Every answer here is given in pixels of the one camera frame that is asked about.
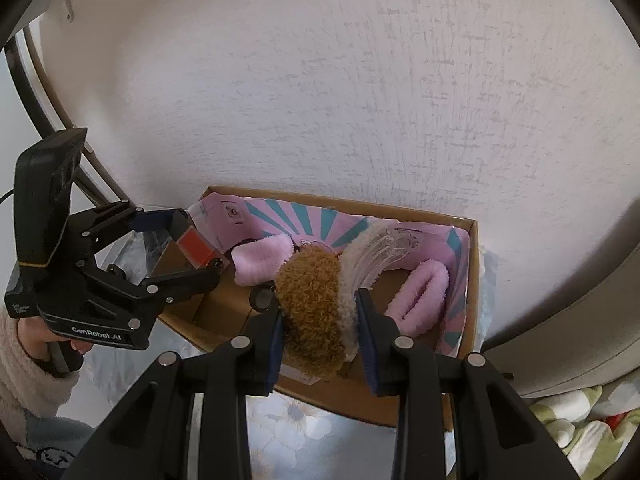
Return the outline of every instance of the cardboard box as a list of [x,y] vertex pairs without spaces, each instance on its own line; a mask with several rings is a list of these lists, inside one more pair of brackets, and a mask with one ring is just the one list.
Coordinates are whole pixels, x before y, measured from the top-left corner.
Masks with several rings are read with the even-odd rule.
[[[474,220],[401,207],[297,193],[214,186],[209,187],[205,196],[211,192],[255,198],[274,198],[304,205],[332,208],[349,214],[396,218],[401,221],[428,222],[464,229],[470,237],[470,254],[466,290],[466,321],[458,357],[464,357],[472,351],[476,332],[479,286],[478,224]],[[172,244],[162,255],[154,273],[164,274],[183,270],[188,265],[177,246]],[[390,270],[380,276],[372,290],[376,309],[380,311],[386,309],[388,302],[407,276],[408,271],[406,270]],[[160,319],[201,350],[212,351],[223,341],[241,333],[248,317],[254,314],[248,302],[249,293],[250,288],[240,287],[234,283],[234,268],[231,264],[222,273],[220,284],[214,291],[192,298],[187,302],[169,306]],[[435,328],[420,336],[420,339],[434,348],[438,338],[438,330],[439,328]],[[398,416],[398,399],[396,397],[374,397],[369,391],[364,381],[364,372],[359,356],[352,363],[345,363],[338,376],[331,380],[306,385],[281,376],[276,390],[330,412],[372,424],[395,426]],[[446,397],[443,399],[445,424],[446,428],[450,429],[450,407],[448,399]]]

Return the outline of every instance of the white wall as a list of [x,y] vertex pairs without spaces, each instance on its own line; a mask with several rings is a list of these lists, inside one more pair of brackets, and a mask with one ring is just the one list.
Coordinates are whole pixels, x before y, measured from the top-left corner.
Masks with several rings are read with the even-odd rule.
[[[15,161],[26,148],[40,139],[22,108],[9,68],[0,50],[0,195],[14,186]],[[15,264],[13,198],[0,205],[0,294]]]
[[639,241],[640,50],[608,0],[73,0],[44,62],[132,198],[303,191],[479,221],[490,335]]

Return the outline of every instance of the fluffy brown toy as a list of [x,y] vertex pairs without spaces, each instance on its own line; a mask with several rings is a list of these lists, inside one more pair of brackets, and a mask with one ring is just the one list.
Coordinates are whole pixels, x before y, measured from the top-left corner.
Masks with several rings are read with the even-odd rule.
[[307,245],[276,275],[276,295],[284,312],[286,357],[312,377],[332,377],[344,361],[338,328],[339,272],[336,255]]

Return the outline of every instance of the fleece sleeve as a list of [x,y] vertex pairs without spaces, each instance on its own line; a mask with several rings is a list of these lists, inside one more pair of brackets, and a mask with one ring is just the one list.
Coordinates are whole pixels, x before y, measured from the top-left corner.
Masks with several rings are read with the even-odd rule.
[[23,408],[37,417],[54,416],[67,402],[78,374],[63,378],[47,374],[22,349],[17,336],[17,320],[4,305],[0,308],[0,416]]

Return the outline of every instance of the pink fluffy toy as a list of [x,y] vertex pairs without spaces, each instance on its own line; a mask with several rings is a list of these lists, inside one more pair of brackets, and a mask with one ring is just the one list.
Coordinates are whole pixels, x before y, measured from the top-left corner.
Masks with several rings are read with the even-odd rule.
[[385,312],[402,335],[416,337],[433,328],[442,314],[449,273],[442,262],[427,260],[415,268]]
[[275,279],[280,267],[293,255],[289,235],[269,236],[235,247],[236,285],[254,286]]

